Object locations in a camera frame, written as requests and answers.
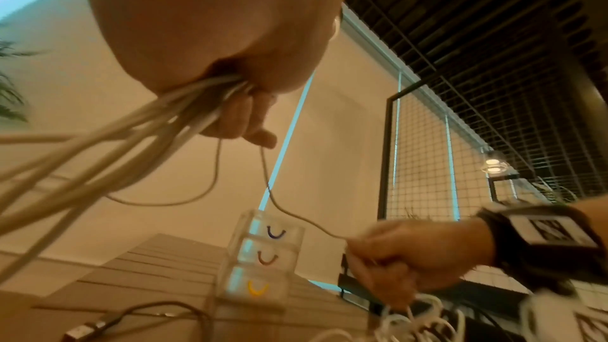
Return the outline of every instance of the green plant leaf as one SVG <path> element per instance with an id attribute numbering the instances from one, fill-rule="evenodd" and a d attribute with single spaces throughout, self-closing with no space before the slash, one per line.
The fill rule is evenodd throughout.
<path id="1" fill-rule="evenodd" d="M 10 108 L 3 106 L 1 104 L 0 104 L 0 118 L 7 119 L 7 120 L 17 120 L 19 122 L 27 122 L 25 115 L 23 115 L 17 111 L 13 111 Z"/>

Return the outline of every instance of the metal wire grid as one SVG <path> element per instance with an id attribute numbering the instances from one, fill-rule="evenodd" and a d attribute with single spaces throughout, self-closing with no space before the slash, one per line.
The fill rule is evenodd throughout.
<path id="1" fill-rule="evenodd" d="M 541 0 L 346 0 L 489 146 L 566 200 L 606 192 L 608 165 L 545 44 Z M 572 52 L 605 91 L 576 0 L 549 0 Z"/>

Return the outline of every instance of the yellow u-shaped wire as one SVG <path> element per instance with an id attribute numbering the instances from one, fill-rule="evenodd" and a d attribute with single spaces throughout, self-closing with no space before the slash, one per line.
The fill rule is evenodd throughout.
<path id="1" fill-rule="evenodd" d="M 249 293 L 253 296 L 260 296 L 262 294 L 264 294 L 266 292 L 266 290 L 268 289 L 268 284 L 266 284 L 266 286 L 264 286 L 262 289 L 259 290 L 255 290 L 253 288 L 253 285 L 251 284 L 251 281 L 247 282 L 247 288 L 249 289 Z"/>

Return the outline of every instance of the qr code tag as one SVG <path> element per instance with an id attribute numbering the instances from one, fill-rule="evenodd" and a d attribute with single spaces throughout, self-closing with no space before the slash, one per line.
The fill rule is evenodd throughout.
<path id="1" fill-rule="evenodd" d="M 528 244 L 598 247 L 597 243 L 569 217 L 511 215 L 509 220 Z"/>

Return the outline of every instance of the wrist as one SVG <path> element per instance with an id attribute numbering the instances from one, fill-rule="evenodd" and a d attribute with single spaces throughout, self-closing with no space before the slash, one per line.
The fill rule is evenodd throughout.
<path id="1" fill-rule="evenodd" d="M 490 228 L 480 218 L 471 218 L 458 222 L 459 242 L 464 247 L 464 254 L 469 257 L 471 266 L 492 266 L 496 255 L 495 243 Z"/>

